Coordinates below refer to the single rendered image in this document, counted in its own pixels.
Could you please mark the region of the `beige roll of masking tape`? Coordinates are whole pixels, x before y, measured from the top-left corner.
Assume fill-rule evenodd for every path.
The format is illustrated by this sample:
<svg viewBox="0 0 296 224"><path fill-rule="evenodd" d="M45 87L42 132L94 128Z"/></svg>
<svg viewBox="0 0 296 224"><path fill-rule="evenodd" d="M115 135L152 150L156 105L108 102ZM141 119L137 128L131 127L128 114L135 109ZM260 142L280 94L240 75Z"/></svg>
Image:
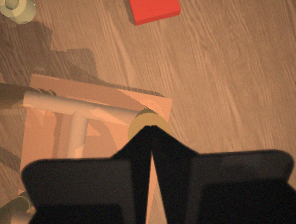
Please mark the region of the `beige roll of masking tape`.
<svg viewBox="0 0 296 224"><path fill-rule="evenodd" d="M27 24L36 14L36 6L32 0L0 0L0 12L18 24Z"/></svg>

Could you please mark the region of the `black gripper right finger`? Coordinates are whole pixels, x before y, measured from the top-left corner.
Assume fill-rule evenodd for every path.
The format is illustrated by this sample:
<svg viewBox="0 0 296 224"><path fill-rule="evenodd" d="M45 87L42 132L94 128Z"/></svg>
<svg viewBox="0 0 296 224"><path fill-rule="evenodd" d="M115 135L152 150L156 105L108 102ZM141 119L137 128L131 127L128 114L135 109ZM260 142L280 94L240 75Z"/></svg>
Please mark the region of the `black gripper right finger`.
<svg viewBox="0 0 296 224"><path fill-rule="evenodd" d="M202 188L210 183L283 178L293 157L281 150L198 152L151 125L152 157L167 224L196 224Z"/></svg>

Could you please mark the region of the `red rectangular block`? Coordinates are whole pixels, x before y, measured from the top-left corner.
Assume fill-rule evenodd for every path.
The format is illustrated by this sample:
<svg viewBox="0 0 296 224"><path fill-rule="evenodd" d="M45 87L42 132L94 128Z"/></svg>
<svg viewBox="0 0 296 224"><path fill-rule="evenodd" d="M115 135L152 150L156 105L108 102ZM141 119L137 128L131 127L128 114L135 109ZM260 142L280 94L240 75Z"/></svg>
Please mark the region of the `red rectangular block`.
<svg viewBox="0 0 296 224"><path fill-rule="evenodd" d="M129 0L135 25L173 16L181 12L178 0Z"/></svg>

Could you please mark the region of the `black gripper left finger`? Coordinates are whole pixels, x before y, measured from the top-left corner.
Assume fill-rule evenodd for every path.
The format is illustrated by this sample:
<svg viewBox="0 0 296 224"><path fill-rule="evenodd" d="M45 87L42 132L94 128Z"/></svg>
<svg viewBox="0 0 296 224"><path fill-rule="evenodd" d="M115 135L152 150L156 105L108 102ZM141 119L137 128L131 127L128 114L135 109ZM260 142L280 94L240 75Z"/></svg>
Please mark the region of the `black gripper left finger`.
<svg viewBox="0 0 296 224"><path fill-rule="evenodd" d="M146 224L151 159L148 125L111 157L36 160L23 168L21 180L36 211L40 205L117 204L124 224Z"/></svg>

